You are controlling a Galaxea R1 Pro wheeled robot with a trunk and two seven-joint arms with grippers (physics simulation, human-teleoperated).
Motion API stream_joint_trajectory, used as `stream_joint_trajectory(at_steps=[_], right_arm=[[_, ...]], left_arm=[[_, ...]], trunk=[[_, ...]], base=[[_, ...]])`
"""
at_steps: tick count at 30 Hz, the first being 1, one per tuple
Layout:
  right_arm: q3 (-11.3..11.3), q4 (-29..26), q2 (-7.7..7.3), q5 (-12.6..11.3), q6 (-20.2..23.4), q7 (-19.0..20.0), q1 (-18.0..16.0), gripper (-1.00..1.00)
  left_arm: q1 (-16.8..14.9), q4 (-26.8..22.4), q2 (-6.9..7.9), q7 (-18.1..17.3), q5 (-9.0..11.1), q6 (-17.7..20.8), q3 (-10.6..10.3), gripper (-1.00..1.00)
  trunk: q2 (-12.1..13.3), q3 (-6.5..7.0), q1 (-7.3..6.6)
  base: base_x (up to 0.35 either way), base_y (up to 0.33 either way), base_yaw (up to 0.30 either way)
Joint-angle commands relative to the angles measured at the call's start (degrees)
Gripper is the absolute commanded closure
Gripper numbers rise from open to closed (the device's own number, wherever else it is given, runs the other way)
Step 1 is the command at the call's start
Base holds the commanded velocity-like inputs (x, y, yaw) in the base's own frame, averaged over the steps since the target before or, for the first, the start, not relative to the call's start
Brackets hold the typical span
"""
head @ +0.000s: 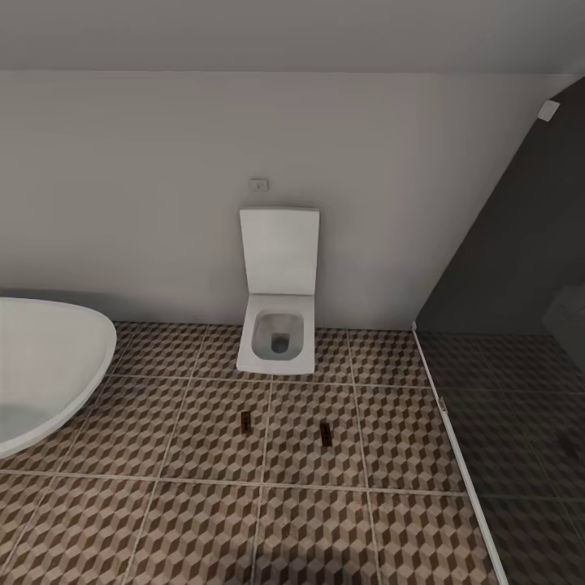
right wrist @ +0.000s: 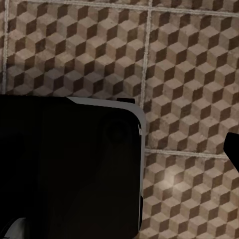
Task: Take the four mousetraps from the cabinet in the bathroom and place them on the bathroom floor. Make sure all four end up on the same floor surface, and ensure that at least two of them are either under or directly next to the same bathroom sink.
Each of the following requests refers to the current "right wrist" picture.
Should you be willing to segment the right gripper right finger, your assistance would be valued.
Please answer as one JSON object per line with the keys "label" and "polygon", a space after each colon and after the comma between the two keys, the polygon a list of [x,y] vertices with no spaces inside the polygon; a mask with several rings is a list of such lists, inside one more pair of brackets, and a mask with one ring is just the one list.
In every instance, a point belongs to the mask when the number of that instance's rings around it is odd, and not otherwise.
{"label": "right gripper right finger", "polygon": [[239,172],[239,134],[228,132],[223,150]]}

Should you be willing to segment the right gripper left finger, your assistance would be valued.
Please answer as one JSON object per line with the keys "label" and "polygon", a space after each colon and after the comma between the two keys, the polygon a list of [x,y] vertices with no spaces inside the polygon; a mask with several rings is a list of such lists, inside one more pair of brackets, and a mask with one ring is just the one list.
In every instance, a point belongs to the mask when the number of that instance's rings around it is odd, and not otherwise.
{"label": "right gripper left finger", "polygon": [[0,192],[26,151],[22,133],[0,138]]}

